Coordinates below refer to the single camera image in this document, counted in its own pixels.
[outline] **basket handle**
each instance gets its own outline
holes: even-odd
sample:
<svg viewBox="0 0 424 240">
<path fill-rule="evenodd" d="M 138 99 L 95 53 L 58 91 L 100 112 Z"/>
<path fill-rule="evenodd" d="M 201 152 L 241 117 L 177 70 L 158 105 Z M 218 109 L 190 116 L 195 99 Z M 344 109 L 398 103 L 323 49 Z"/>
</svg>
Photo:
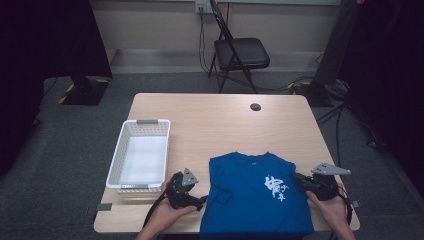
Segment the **basket handle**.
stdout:
<svg viewBox="0 0 424 240">
<path fill-rule="evenodd" d="M 149 189 L 149 184 L 122 184 L 121 189 Z"/>
<path fill-rule="evenodd" d="M 152 120 L 137 120 L 137 124 L 159 124 L 158 119 L 152 119 Z"/>
</svg>

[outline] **white plastic basket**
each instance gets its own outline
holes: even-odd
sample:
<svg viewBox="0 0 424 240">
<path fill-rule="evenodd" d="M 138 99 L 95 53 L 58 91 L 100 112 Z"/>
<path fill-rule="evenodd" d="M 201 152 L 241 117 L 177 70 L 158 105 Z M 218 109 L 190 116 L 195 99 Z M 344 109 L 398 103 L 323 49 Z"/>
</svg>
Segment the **white plastic basket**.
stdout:
<svg viewBox="0 0 424 240">
<path fill-rule="evenodd" d="M 118 193 L 160 192 L 166 175 L 170 127 L 167 119 L 125 121 L 106 186 Z"/>
</svg>

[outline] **black curtain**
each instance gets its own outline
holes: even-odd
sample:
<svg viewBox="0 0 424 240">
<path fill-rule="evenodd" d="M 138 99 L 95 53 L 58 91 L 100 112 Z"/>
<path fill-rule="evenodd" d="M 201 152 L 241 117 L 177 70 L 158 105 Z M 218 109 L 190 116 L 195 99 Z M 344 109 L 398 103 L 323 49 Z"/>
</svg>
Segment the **black curtain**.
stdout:
<svg viewBox="0 0 424 240">
<path fill-rule="evenodd" d="M 112 78 L 88 0 L 0 1 L 0 173 L 31 130 L 44 80 L 72 72 Z"/>
<path fill-rule="evenodd" d="M 422 196 L 423 9 L 421 0 L 366 1 L 339 75 Z"/>
</svg>

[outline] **black folding chair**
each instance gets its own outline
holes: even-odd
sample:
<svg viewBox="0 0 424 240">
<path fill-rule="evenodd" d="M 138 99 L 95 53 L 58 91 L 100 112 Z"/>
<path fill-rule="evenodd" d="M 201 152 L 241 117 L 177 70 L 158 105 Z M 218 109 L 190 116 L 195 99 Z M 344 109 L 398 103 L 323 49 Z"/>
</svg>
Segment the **black folding chair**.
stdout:
<svg viewBox="0 0 424 240">
<path fill-rule="evenodd" d="M 263 69 L 269 66 L 269 56 L 262 42 L 257 38 L 233 38 L 227 24 L 222 17 L 221 11 L 215 0 L 209 0 L 211 3 L 212 12 L 216 22 L 221 29 L 219 39 L 214 42 L 215 54 L 212 59 L 212 64 L 209 69 L 208 77 L 212 74 L 212 68 L 218 80 L 219 93 L 222 92 L 225 81 L 227 80 L 230 71 L 243 71 L 250 86 L 255 93 L 258 93 L 251 78 L 252 69 Z M 220 83 L 219 75 L 216 69 L 215 60 L 218 58 L 219 69 L 225 72 L 222 83 Z"/>
</svg>

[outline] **white graphic print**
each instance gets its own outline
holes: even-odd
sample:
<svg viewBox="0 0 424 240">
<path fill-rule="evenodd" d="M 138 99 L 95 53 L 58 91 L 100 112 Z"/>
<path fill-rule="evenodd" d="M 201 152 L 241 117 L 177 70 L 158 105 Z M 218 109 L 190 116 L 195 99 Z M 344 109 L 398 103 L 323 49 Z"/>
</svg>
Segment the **white graphic print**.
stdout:
<svg viewBox="0 0 424 240">
<path fill-rule="evenodd" d="M 275 195 L 278 194 L 278 200 L 281 202 L 286 199 L 284 197 L 284 192 L 287 188 L 289 188 L 287 185 L 284 185 L 284 181 L 280 179 L 275 179 L 273 176 L 267 176 L 265 177 L 265 186 L 268 187 L 269 190 L 272 191 L 272 197 L 275 198 Z"/>
</svg>

